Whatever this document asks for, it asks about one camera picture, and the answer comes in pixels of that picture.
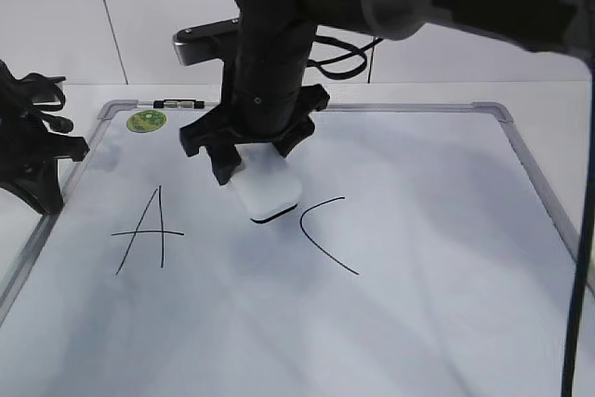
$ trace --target black mount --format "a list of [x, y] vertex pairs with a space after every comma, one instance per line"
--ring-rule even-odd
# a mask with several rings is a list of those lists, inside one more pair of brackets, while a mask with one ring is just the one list
[[310, 137], [315, 125], [314, 111], [326, 109], [330, 97], [322, 86], [305, 86], [299, 91], [296, 107], [285, 129], [274, 136], [258, 136], [248, 130], [244, 120], [231, 105], [235, 56], [238, 46], [238, 20], [226, 20], [182, 30], [174, 37], [174, 46], [182, 65], [208, 60], [223, 60], [223, 83], [219, 106], [179, 131], [184, 151], [189, 157], [206, 148], [213, 174], [220, 185], [226, 185], [242, 163], [235, 149], [238, 144], [272, 143], [286, 157], [299, 143]]
[[[58, 84], [64, 79], [30, 73], [18, 80], [0, 60], [0, 188], [43, 215], [64, 207], [58, 159], [80, 162], [88, 153], [85, 139], [50, 133], [44, 123], [60, 133], [73, 130], [70, 120], [43, 112], [62, 109]], [[46, 105], [57, 100], [59, 105]]]

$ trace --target black cable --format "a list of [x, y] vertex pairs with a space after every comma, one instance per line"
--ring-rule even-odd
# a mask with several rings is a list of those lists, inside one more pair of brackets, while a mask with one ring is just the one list
[[564, 365], [562, 370], [562, 397], [572, 397], [575, 379], [576, 352], [585, 294], [588, 286], [588, 270], [591, 262], [593, 224], [595, 218], [595, 0], [584, 0], [588, 21], [589, 60], [591, 74], [591, 117], [588, 150], [587, 189], [581, 224], [580, 240], [576, 257], [575, 280], [568, 311]]
[[[344, 50], [347, 50], [349, 53], [346, 53], [341, 56], [337, 56], [336, 58], [332, 58], [330, 60], [309, 60], [308, 67], [314, 67], [314, 68], [318, 69], [318, 71], [320, 73], [322, 73], [324, 76], [326, 76], [329, 79], [335, 80], [335, 81], [345, 81], [347, 79], [351, 79], [351, 78], [357, 76], [358, 74], [363, 73], [365, 71], [365, 69], [368, 67], [368, 57], [365, 54], [365, 52], [370, 50], [371, 48], [374, 48], [375, 46], [377, 46], [378, 44], [380, 44], [383, 41], [384, 41], [384, 39], [377, 38], [377, 39], [374, 39], [367, 46], [363, 46], [363, 47], [359, 48], [353, 44], [336, 39], [335, 37], [316, 36], [316, 38], [314, 39], [314, 42], [316, 42], [318, 44], [323, 44], [326, 46], [335, 46], [337, 48], [342, 48]], [[349, 59], [355, 58], [355, 57], [362, 58], [363, 62], [353, 70], [336, 73], [336, 72], [329, 72], [328, 70], [326, 70], [324, 68], [324, 66], [326, 66], [326, 65], [336, 64], [343, 60], [349, 60]]]

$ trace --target white wall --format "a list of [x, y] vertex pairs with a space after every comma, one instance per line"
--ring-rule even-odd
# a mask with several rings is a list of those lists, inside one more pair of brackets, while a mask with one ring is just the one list
[[582, 62], [552, 53], [529, 53], [511, 44], [435, 25], [375, 51], [374, 83], [581, 81]]
[[101, 0], [0, 0], [0, 59], [19, 77], [124, 82]]

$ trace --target white surface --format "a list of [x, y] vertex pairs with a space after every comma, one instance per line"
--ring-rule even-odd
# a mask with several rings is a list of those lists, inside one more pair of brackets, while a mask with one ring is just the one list
[[[489, 115], [327, 112], [266, 226], [166, 127], [116, 117], [0, 329], [0, 389], [86, 395], [558, 395], [573, 263]], [[140, 235], [163, 185], [160, 237]], [[159, 228], [153, 206], [141, 227]], [[595, 387], [588, 297], [575, 395]]]
[[532, 54], [511, 44], [426, 25], [400, 42], [377, 47], [373, 83], [574, 81], [589, 79], [582, 62]]
[[[331, 85], [328, 90], [335, 103], [505, 104], [572, 222], [577, 228], [580, 225], [587, 172], [587, 82]], [[196, 98], [216, 102], [219, 86], [67, 86], [66, 94], [65, 113], [74, 120], [74, 133], [89, 136], [101, 106], [112, 99]], [[36, 216], [1, 190], [0, 212], [0, 234], [5, 242], [0, 250], [0, 272], [4, 273], [27, 240]]]
[[[187, 27], [204, 25], [238, 16], [233, 0], [107, 0], [113, 26], [122, 50], [123, 62], [130, 84], [215, 84], [221, 81], [222, 64], [211, 61], [193, 67], [181, 67], [171, 45], [174, 33]], [[354, 33], [331, 32], [322, 28], [321, 34], [332, 34], [356, 45], [371, 41]], [[318, 60], [332, 58], [340, 51], [318, 47], [312, 56]], [[332, 70], [353, 68], [341, 63]], [[322, 82], [313, 69], [308, 70], [305, 82]], [[351, 80], [365, 83], [368, 72]]]
[[298, 204], [301, 182], [272, 144], [240, 146], [238, 152], [242, 166], [233, 174], [230, 187], [252, 220], [264, 222]]
[[101, 0], [0, 0], [0, 59], [18, 77], [124, 82]]

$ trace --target whiteboard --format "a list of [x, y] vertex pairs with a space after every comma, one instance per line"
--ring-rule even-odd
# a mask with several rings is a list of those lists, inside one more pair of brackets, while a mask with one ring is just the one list
[[[574, 264], [500, 123], [322, 112], [257, 226], [167, 112], [119, 112], [0, 327], [3, 395], [558, 395]], [[143, 209], [158, 199], [121, 264]], [[321, 247], [358, 275], [325, 256]], [[162, 253], [164, 267], [161, 268]], [[595, 389], [588, 296], [575, 395]]]

